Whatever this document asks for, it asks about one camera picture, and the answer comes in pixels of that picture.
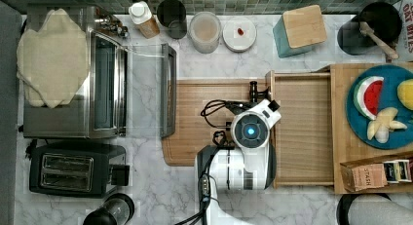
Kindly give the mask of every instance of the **toaster lever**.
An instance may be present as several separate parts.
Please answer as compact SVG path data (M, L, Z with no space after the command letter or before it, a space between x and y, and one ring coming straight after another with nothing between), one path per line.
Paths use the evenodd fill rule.
M128 186L130 168L131 167L129 165L110 165L109 166L110 184L117 185L117 186Z

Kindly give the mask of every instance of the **watermelon slice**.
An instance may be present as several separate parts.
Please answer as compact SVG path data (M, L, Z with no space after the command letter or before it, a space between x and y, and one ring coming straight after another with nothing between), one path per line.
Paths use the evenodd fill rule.
M380 92L383 77L371 76L362 79L355 87L353 102L359 113L370 120L376 120L379 112Z

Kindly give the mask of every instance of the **spatula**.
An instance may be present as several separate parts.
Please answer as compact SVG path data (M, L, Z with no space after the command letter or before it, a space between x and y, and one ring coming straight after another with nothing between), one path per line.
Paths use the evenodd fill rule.
M389 45L383 42L380 38L378 38L374 34L374 30L368 25L367 22L362 21L360 23L360 32L364 36L368 35L371 38L371 40L373 40L377 44L377 46L379 46L383 50L383 52L385 52L386 55L388 55L391 59L398 58L398 53L391 47L389 47Z

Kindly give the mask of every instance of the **toaster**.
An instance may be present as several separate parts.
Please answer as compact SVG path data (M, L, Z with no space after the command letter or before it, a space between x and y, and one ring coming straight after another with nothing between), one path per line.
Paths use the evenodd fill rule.
M103 198L129 184L125 148L90 141L62 141L35 148L29 190L67 197Z

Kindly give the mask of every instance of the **teal container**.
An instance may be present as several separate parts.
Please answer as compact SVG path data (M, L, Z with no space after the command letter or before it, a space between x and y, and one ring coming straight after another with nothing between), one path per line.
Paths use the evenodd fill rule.
M276 26L273 28L274 40L276 41L277 52L279 57L295 56L309 52L313 45L308 45L299 48L291 48L288 42L288 37L286 35L285 24L283 21L283 16L277 22Z

